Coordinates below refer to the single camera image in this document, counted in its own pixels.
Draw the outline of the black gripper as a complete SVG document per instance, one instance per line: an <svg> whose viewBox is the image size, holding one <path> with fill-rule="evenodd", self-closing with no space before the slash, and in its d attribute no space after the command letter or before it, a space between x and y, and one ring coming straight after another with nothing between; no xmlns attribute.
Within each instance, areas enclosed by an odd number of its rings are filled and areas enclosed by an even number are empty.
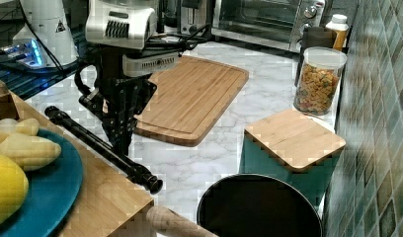
<svg viewBox="0 0 403 237"><path fill-rule="evenodd" d="M98 47L87 52L79 60L79 103L101 122L114 150L127 156L137 121L153 96L156 85L149 81L151 72L126 71L127 50L114 47ZM81 71L94 66L97 77L94 89L86 86Z"/></svg>

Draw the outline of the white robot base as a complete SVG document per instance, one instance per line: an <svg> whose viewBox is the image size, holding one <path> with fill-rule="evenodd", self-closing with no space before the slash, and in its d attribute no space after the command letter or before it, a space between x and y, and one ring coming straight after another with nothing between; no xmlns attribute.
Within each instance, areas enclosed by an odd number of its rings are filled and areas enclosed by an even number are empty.
<svg viewBox="0 0 403 237"><path fill-rule="evenodd" d="M18 0L25 25L13 37L17 62L31 69L62 69L78 53L65 17L63 0Z"/></svg>

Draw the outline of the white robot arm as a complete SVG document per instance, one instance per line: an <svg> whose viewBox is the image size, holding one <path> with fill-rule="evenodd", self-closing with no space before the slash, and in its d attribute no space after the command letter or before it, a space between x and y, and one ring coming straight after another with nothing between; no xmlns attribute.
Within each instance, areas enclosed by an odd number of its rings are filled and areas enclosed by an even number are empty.
<svg viewBox="0 0 403 237"><path fill-rule="evenodd" d="M118 0L91 0L85 37L94 48L80 61L82 69L94 66L97 76L92 88L81 73L75 84L79 102L102 122L114 151L128 153L140 115L157 86L149 81L150 70L141 67L149 59L146 43L156 32L154 7Z"/></svg>

